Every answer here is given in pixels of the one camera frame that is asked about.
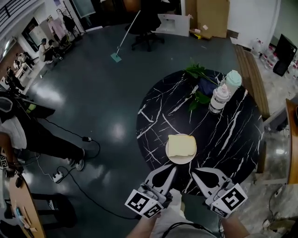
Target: water bottle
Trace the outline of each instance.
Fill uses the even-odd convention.
[[[209,111],[213,114],[218,114],[226,105],[230,98],[228,87],[223,84],[213,90],[213,95],[209,104]]]
[[[296,79],[296,73],[297,71],[297,65],[296,64],[291,64],[288,68],[288,70],[284,73],[284,76],[287,78],[287,79]]]
[[[262,51],[262,42],[257,39],[257,41],[252,46],[251,53],[255,58],[259,58],[261,51]]]
[[[230,92],[231,98],[242,84],[241,75],[236,70],[230,71],[225,78],[225,84]]]
[[[262,54],[262,57],[261,57],[261,61],[266,64],[267,60],[268,60],[268,57],[270,55],[273,54],[273,52],[275,51],[275,48],[273,48],[272,46],[269,46],[265,51],[264,53]]]
[[[271,70],[277,62],[278,62],[278,57],[277,57],[276,53],[273,53],[272,55],[270,55],[268,57],[268,60],[267,60],[266,64],[264,64],[264,67],[268,70]]]

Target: plant sprig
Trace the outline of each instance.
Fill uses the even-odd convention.
[[[199,78],[199,77],[202,77],[202,78],[204,78],[204,79],[207,79],[209,82],[211,82],[211,83],[213,83],[213,84],[215,84],[215,85],[218,86],[218,84],[217,84],[216,82],[212,81],[211,79],[209,79],[209,78],[206,76],[206,74],[205,74],[205,72],[206,72],[205,67],[200,66],[199,63],[196,64],[195,62],[192,62],[192,63],[191,63],[191,66],[188,67],[188,68],[186,68],[185,71],[186,71],[187,73],[189,73],[189,74],[190,74],[192,77],[194,77],[195,79],[197,79],[197,78]]]
[[[195,110],[200,104],[208,104],[210,103],[211,98],[202,94],[200,91],[196,92],[195,99],[191,102],[189,106],[189,111]]]

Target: office chair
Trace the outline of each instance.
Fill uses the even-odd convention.
[[[155,31],[160,25],[161,21],[158,18],[158,9],[160,8],[160,0],[141,0],[141,12],[136,18],[134,24],[132,25],[129,33],[137,34],[135,38],[135,43],[131,45],[131,49],[134,50],[135,46],[146,42],[147,51],[151,51],[151,45],[149,40],[160,41],[164,44],[164,39],[158,37],[152,31]],[[131,24],[125,27],[128,31]]]

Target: mop handle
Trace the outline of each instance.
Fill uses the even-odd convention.
[[[133,23],[135,22],[136,18],[137,18],[137,17],[138,17],[138,15],[140,14],[140,12],[141,12],[141,10],[139,10],[139,12],[138,12],[138,14],[135,16],[135,18],[134,18],[133,22],[130,24],[130,26],[129,26],[129,29],[127,30],[127,32],[126,32],[126,34],[125,34],[125,36],[124,36],[124,38],[123,38],[123,40],[122,40],[121,44],[120,44],[120,45],[119,45],[119,47],[118,47],[118,50],[117,50],[116,56],[118,55],[118,52],[119,52],[119,50],[120,50],[120,48],[121,48],[121,46],[122,46],[122,44],[123,44],[123,42],[124,42],[124,40],[125,40],[125,37],[126,37],[126,36],[127,36],[127,34],[129,33],[129,31],[130,31],[130,29],[131,29],[131,27],[132,27]]]

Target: round table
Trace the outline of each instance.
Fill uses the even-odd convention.
[[[206,70],[221,81],[225,75]],[[173,187],[198,195],[191,169],[220,169],[235,183],[243,182],[256,167],[263,148],[264,126],[254,99],[239,87],[220,114],[207,105],[189,111],[198,79],[185,71],[172,73],[156,83],[146,94],[138,112],[136,136],[141,153],[151,170],[172,163],[165,151],[168,135],[187,134],[196,139],[196,156],[178,166]]]

